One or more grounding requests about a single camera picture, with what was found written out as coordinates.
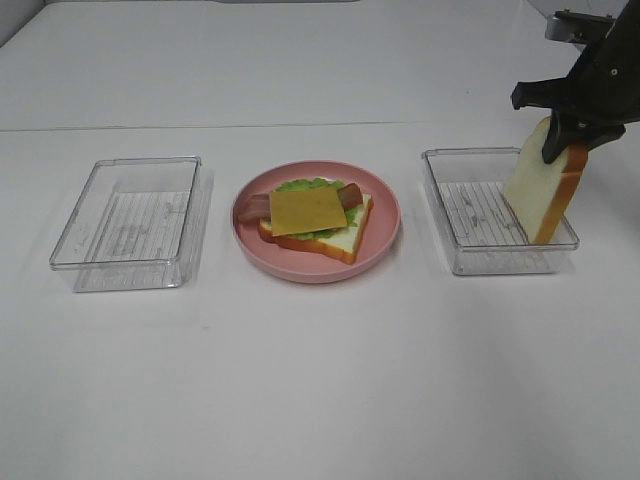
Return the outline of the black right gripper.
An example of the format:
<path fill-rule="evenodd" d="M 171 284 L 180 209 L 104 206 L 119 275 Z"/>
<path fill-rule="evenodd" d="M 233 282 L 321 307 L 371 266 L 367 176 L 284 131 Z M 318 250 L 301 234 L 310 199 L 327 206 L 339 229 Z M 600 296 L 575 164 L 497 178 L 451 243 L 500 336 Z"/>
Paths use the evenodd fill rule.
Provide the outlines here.
<path fill-rule="evenodd" d="M 566 76 L 519 82 L 511 102 L 515 109 L 561 112 L 550 116 L 541 150 L 545 164 L 570 145 L 591 151 L 620 139 L 624 124 L 639 120 L 639 2 L 627 2 L 608 34 L 587 45 Z"/>

